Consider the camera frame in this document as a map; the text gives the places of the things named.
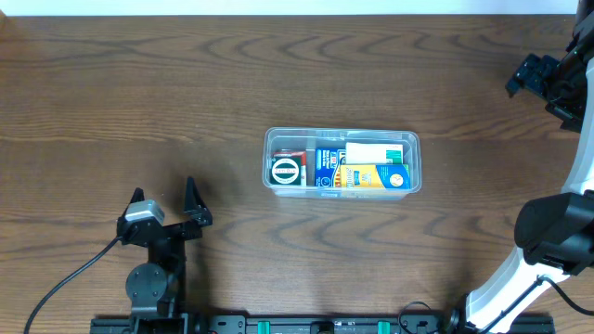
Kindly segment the green Zam-Buk box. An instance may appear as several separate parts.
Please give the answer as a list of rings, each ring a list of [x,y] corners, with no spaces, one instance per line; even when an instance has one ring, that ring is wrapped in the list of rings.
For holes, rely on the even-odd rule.
[[[269,175],[272,185],[301,186],[303,184],[302,158],[291,154],[274,156]]]

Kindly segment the red ActiFast box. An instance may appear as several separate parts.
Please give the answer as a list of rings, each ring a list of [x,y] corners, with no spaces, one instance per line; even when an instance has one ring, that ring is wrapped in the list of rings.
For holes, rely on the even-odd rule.
[[[302,164],[303,164],[303,184],[301,186],[306,186],[306,154],[304,151],[280,151],[280,152],[275,152],[272,156],[272,158],[276,155],[281,155],[281,154],[291,154],[291,155],[295,155],[295,156],[299,156],[302,158]]]

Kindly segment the blue Kool Fever box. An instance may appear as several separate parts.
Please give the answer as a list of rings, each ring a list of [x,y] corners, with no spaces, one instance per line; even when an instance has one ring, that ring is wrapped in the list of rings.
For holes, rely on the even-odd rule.
[[[340,187],[341,165],[345,163],[344,148],[317,148],[315,186]]]

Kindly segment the white Panadol box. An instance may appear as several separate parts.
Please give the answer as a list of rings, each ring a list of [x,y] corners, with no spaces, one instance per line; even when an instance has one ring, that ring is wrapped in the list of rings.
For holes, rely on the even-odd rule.
[[[401,144],[347,143],[347,164],[403,164],[404,147]]]

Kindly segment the yellow Woods box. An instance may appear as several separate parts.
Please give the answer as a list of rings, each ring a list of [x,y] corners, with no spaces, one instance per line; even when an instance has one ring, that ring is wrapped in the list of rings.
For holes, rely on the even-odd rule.
[[[405,164],[344,164],[340,168],[341,187],[410,189]]]

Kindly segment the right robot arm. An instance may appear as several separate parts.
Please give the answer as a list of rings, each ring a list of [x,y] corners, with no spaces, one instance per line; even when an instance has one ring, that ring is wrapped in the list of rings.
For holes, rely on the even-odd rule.
[[[558,195],[532,199],[514,227],[515,246],[478,289],[465,295],[442,327],[444,333],[552,333],[549,316],[525,309],[547,289],[593,265],[593,0],[578,3],[571,43],[562,59],[530,54],[506,85],[539,96],[562,129],[579,135],[571,171]]]

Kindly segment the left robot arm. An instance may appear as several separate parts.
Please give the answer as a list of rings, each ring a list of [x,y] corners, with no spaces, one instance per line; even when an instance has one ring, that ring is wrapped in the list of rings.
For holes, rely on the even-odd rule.
[[[134,268],[125,283],[133,333],[199,333],[204,327],[200,316],[186,307],[185,244],[201,238],[213,216],[192,177],[187,179],[184,214],[186,221],[167,225],[157,201],[146,199],[138,187],[117,220],[121,243],[148,251],[148,260]]]

